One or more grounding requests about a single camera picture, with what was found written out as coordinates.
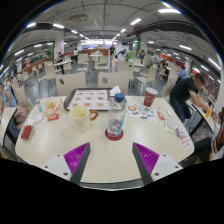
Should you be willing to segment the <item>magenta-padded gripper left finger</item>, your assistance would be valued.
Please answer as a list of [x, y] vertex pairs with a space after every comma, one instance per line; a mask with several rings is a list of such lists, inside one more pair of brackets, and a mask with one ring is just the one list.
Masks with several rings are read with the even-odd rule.
[[80, 145], [68, 153], [56, 154], [43, 169], [72, 183], [79, 184], [90, 154], [90, 143]]

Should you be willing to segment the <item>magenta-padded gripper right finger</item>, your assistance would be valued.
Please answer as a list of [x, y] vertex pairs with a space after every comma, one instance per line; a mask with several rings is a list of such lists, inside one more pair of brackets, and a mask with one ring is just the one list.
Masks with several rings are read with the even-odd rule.
[[144, 185], [182, 169], [169, 155], [158, 154], [138, 143], [133, 143], [132, 153], [137, 162]]

